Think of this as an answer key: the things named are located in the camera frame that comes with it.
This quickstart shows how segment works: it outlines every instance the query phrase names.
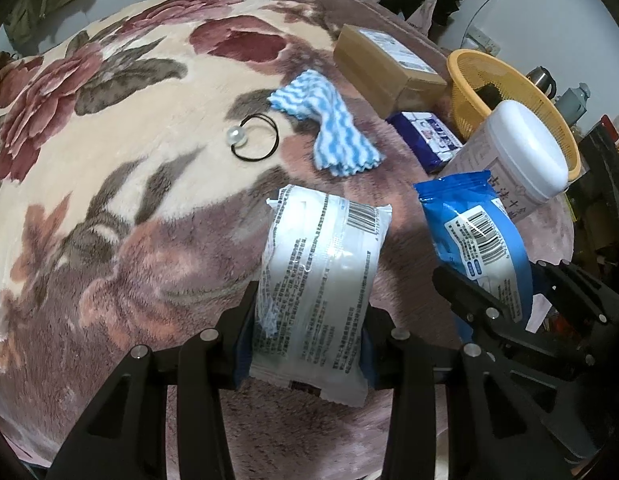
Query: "purple package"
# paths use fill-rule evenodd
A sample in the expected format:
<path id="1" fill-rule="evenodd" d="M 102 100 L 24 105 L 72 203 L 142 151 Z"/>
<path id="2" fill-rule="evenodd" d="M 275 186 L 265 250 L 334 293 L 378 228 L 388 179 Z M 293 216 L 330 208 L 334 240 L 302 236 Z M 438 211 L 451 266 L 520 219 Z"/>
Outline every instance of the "purple package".
<path id="1" fill-rule="evenodd" d="M 398 112 L 387 119 L 412 149 L 427 173 L 442 170 L 462 143 L 434 114 Z"/>

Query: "floral blanket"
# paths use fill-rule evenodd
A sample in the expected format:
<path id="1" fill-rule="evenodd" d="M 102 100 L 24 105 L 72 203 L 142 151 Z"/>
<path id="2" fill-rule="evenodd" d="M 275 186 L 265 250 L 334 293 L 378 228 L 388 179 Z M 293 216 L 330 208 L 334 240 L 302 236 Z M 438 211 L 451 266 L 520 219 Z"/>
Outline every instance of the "floral blanket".
<path id="1" fill-rule="evenodd" d="M 411 187 L 427 176 L 334 66 L 344 23 L 394 35 L 449 78 L 432 43 L 362 0 L 147 0 L 0 71 L 0 428 L 22 458 L 54 458 L 132 346 L 178 345 L 237 304 L 259 272 L 265 199 L 290 182 L 390 203 L 371 303 L 429 342 L 457 344 Z M 387 156 L 379 168 L 316 171 L 317 124 L 269 109 L 266 97 L 308 68 L 333 81 Z M 448 101 L 435 111 L 447 118 Z M 258 163 L 225 142 L 252 112 L 281 135 Z M 272 133 L 249 132 L 241 153 L 266 153 Z M 530 258 L 571 256 L 561 200 L 519 227 Z M 172 391 L 177 478 L 173 401 Z M 222 403 L 238 479 L 352 480 L 382 465 L 388 392 L 357 410 L 248 380 Z"/>

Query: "black elastic band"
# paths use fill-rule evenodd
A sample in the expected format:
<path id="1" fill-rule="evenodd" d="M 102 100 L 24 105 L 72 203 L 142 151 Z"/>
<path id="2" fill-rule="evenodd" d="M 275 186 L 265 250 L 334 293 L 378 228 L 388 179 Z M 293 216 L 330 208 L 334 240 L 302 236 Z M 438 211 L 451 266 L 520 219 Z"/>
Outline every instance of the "black elastic band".
<path id="1" fill-rule="evenodd" d="M 235 144 L 232 144 L 231 152 L 234 155 L 236 155 L 240 160 L 244 160 L 245 162 L 260 162 L 261 160 L 265 160 L 266 158 L 269 158 L 270 156 L 272 156 L 278 149 L 278 143 L 280 142 L 280 136 L 278 134 L 278 126 L 276 126 L 276 123 L 271 117 L 265 114 L 261 114 L 261 113 L 248 115 L 246 118 L 243 119 L 243 122 L 240 123 L 240 126 L 241 127 L 244 126 L 246 122 L 249 121 L 250 119 L 260 119 L 261 121 L 265 121 L 267 124 L 269 124 L 273 128 L 273 131 L 276 132 L 276 141 L 273 143 L 273 148 L 270 150 L 269 153 L 267 153 L 267 155 L 262 156 L 260 158 L 250 158 L 248 156 L 238 155 L 238 153 L 236 152 Z"/>

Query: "blue package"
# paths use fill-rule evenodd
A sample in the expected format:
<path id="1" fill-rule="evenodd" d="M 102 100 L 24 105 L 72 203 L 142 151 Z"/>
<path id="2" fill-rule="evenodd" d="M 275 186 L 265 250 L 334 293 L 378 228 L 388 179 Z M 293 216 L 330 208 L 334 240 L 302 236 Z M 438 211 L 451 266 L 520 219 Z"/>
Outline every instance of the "blue package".
<path id="1" fill-rule="evenodd" d="M 507 216 L 490 171 L 452 174 L 414 184 L 438 258 L 501 300 L 516 322 L 531 316 L 533 285 L 523 239 Z M 459 319 L 465 342 L 471 328 Z"/>
<path id="2" fill-rule="evenodd" d="M 463 145 L 434 114 L 399 112 L 387 119 L 427 173 L 442 170 Z"/>

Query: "striped cloth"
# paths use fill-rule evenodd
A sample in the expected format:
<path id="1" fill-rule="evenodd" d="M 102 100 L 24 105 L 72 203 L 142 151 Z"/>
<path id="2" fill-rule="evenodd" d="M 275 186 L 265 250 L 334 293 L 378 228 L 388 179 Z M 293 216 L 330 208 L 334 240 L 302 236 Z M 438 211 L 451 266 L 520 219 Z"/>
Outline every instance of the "striped cloth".
<path id="1" fill-rule="evenodd" d="M 350 176 L 377 167 L 385 158 L 353 125 L 352 115 L 334 85 L 316 70 L 307 70 L 268 98 L 275 110 L 321 124 L 314 143 L 317 170 Z"/>

